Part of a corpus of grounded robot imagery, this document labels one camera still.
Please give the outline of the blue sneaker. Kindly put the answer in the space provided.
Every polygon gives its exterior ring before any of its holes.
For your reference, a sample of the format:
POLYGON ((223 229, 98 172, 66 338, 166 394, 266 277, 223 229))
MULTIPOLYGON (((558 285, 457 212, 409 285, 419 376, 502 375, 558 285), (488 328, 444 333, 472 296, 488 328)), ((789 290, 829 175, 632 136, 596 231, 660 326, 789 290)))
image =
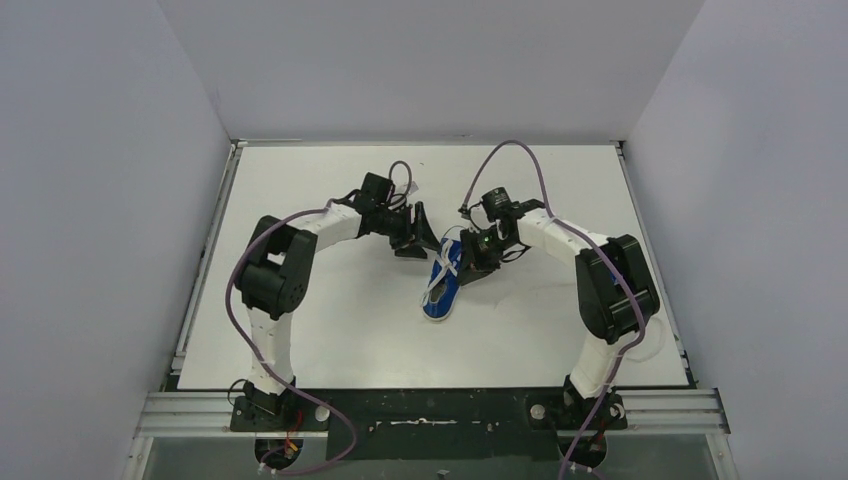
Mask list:
POLYGON ((430 278, 420 306, 433 323, 443 322, 451 313, 460 290, 459 270, 462 259, 461 226, 449 227, 442 236, 431 268, 430 278))

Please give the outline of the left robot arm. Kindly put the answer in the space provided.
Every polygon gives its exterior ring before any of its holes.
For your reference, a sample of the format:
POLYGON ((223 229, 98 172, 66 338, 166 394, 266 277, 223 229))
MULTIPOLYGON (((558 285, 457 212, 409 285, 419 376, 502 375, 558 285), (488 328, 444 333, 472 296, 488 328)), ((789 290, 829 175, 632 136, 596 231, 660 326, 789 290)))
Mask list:
POLYGON ((317 253, 370 234, 386 237, 399 258, 424 259, 437 250, 423 204, 396 206, 394 194, 391 179, 368 173, 359 188, 321 208, 284 219, 266 215, 257 222, 225 294, 228 317, 235 316, 232 294, 238 292, 250 325, 236 329, 252 353, 252 364, 235 420, 288 427, 297 418, 306 398, 295 390, 292 320, 306 297, 317 253))

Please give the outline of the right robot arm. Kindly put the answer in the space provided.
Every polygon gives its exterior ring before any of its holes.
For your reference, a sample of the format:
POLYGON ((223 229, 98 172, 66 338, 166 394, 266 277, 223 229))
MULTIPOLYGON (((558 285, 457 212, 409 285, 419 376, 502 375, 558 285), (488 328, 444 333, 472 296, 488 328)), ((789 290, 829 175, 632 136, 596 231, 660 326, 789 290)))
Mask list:
POLYGON ((624 412, 612 383, 624 354, 644 338, 660 299, 639 241, 609 237, 566 223, 540 200, 517 202, 498 187, 481 205, 490 223, 465 229, 457 279, 466 285, 506 263, 514 246, 538 248, 575 268, 577 303, 587 330, 578 360, 564 380, 562 411, 578 427, 610 427, 624 412))

